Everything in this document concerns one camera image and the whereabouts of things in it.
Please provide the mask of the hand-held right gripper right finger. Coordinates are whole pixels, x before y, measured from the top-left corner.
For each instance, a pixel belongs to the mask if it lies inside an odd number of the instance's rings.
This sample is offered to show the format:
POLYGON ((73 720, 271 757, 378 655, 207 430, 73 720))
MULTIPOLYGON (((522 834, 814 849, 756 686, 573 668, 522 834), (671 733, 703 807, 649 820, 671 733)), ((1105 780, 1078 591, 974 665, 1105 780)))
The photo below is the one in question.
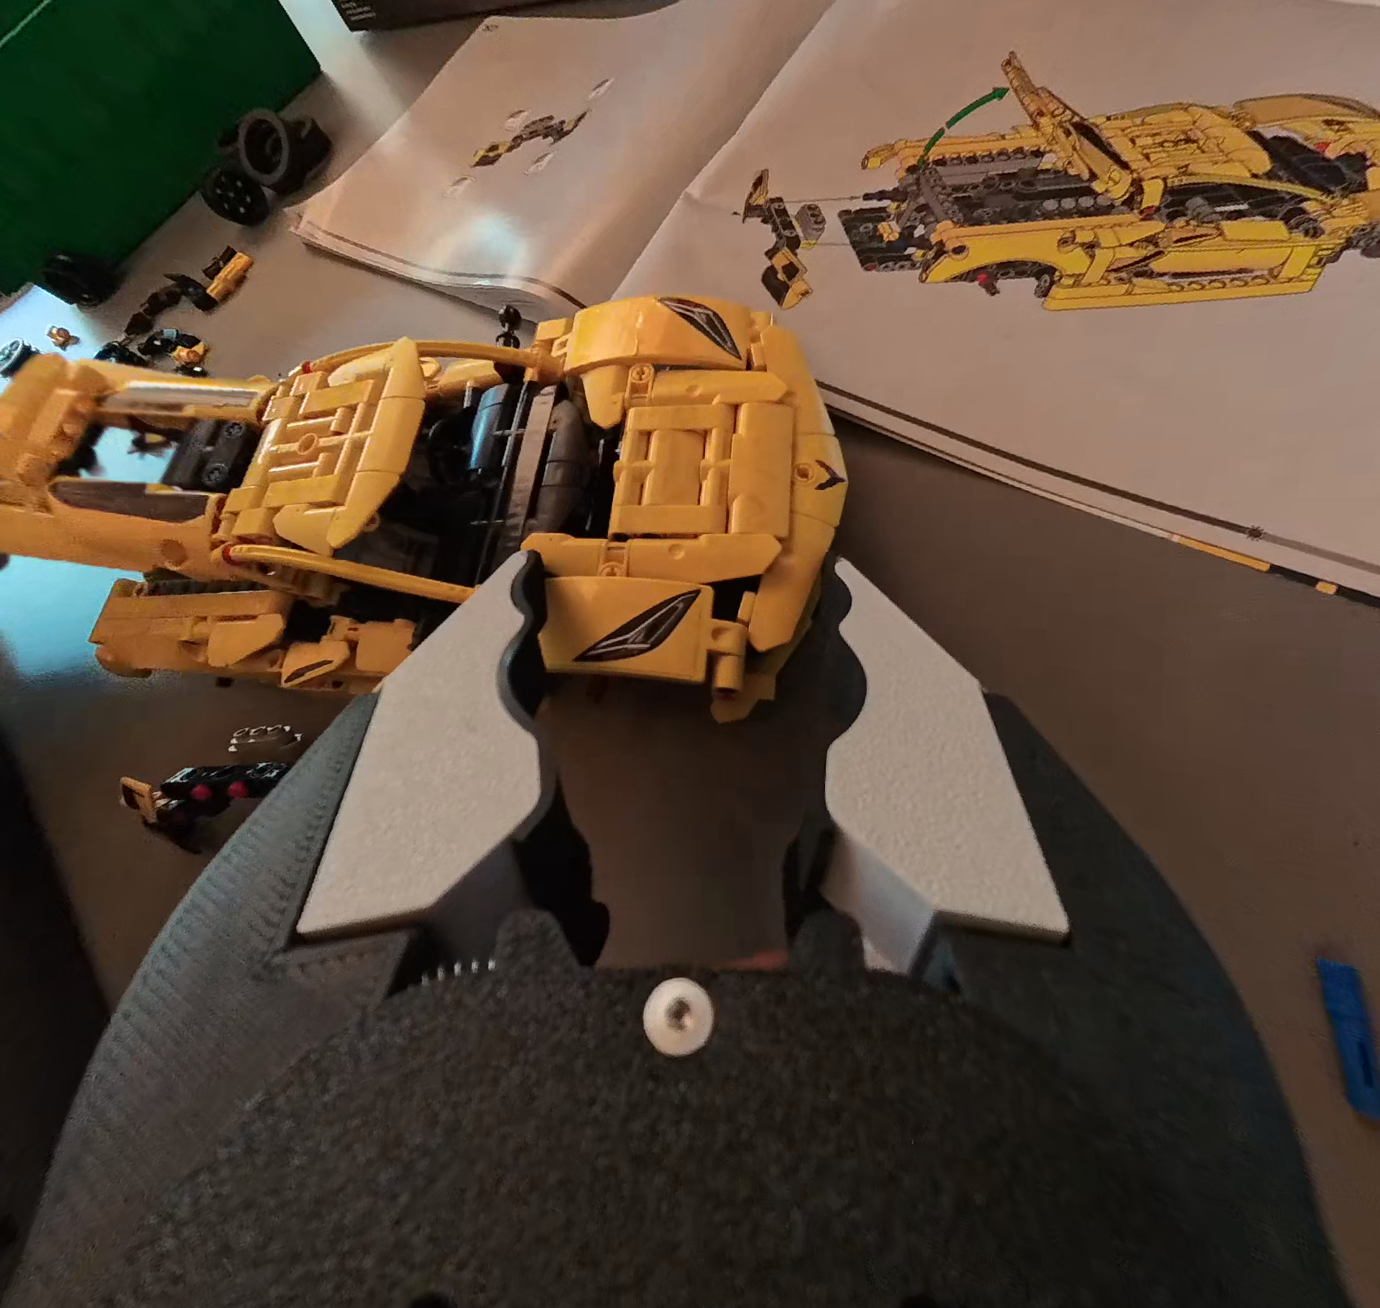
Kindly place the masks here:
POLYGON ((945 927, 1066 944, 979 682, 849 561, 825 564, 814 634, 822 771, 784 857, 787 935, 828 906, 866 962, 908 976, 945 927))

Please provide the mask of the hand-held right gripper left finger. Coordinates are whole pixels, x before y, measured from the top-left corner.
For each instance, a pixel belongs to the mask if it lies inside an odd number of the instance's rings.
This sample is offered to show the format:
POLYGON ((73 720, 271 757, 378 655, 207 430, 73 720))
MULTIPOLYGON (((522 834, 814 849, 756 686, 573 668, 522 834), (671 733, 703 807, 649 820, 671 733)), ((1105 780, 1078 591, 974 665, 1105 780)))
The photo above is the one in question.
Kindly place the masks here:
POLYGON ((381 685, 305 894, 302 938, 417 926, 450 961, 489 959, 537 909, 582 967, 610 932, 590 852, 536 729, 540 558, 516 552, 381 685))

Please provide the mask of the yellow black bumper assembly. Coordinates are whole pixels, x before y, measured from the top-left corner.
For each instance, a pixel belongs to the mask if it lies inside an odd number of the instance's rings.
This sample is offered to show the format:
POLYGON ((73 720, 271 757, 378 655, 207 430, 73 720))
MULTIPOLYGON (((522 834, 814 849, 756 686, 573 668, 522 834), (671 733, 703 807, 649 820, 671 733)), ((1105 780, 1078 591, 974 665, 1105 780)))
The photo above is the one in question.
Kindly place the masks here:
POLYGON ((240 729, 230 736, 228 762, 188 766, 161 783, 121 778, 118 801, 147 833, 197 857, 210 845, 203 827, 271 795, 302 750, 301 733, 289 726, 240 729))

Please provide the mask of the yellow brick car model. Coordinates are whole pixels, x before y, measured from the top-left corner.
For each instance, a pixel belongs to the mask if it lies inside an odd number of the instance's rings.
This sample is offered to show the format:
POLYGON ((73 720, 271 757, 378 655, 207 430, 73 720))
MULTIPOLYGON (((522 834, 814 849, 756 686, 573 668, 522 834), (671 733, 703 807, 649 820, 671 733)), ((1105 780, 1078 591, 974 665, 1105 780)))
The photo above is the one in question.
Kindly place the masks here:
POLYGON ((509 558, 557 676, 774 697, 846 468, 798 340, 632 298, 495 346, 408 337, 218 380, 36 355, 2 391, 2 555, 129 573, 111 674, 373 692, 509 558))

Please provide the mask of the grey desk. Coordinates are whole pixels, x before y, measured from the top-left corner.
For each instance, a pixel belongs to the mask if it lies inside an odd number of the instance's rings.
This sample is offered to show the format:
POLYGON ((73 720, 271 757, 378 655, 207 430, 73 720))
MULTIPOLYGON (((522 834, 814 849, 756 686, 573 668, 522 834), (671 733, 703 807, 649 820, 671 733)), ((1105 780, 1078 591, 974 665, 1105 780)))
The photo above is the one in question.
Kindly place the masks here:
MULTIPOLYGON (((295 111, 346 166, 406 111, 475 22, 353 35, 323 0, 280 0, 322 78, 295 111)), ((94 350, 159 276, 251 246, 243 289, 203 319, 210 367, 269 374, 387 334, 489 340, 463 304, 322 258, 277 221, 231 236, 189 201, 118 299, 69 317, 42 293, 2 344, 45 331, 94 350)), ((1376 611, 991 483, 839 427, 854 477, 842 552, 992 692, 1009 697, 1150 858, 1253 1016, 1286 1095, 1337 1262, 1376 1306, 1376 1125, 1340 1096, 1313 959, 1363 976, 1376 1024, 1376 611)), ((112 575, 14 560, 2 573, 2 729, 55 851, 94 977, 118 1001, 204 860, 144 836, 120 775, 222 753, 240 724, 319 730, 338 701, 201 679, 111 679, 87 644, 112 575)), ((745 828, 692 858, 638 843, 637 810, 576 793, 572 718, 551 712, 570 810, 588 825, 608 962, 766 947, 768 858, 745 828)), ((694 837, 683 854, 697 852, 694 837)))

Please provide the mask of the open instruction booklet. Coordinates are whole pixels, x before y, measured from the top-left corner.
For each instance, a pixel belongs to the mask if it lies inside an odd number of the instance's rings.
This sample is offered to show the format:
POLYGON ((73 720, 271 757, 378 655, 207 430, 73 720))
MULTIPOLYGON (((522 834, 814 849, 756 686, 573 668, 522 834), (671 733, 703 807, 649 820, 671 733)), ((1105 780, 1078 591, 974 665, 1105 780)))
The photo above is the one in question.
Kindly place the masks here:
POLYGON ((301 240, 561 317, 710 296, 836 409, 1376 597, 1376 0, 492 19, 301 240))

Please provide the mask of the pile of small black yellow pieces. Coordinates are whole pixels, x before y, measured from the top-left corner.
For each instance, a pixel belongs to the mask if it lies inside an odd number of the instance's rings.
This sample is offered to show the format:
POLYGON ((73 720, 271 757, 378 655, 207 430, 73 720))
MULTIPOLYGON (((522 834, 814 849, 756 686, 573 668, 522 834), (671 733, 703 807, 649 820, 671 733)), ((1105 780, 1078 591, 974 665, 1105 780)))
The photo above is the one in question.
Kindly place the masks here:
POLYGON ((224 248, 197 276, 168 273, 129 316, 120 337, 94 353, 97 362, 129 368, 153 368, 170 362, 173 373, 203 377, 209 353, 198 334, 185 334, 164 323, 177 307, 188 305, 204 316, 215 314, 245 283, 252 258, 224 248))

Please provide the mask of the green plastic bin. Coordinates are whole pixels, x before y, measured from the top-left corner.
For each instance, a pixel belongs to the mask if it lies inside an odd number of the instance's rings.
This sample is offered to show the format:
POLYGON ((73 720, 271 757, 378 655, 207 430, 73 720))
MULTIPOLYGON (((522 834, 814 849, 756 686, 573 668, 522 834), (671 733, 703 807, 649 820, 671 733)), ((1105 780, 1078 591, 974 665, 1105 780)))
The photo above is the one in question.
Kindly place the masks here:
POLYGON ((221 133, 319 76, 278 0, 1 0, 1 35, 5 296, 52 251, 127 258, 221 133))

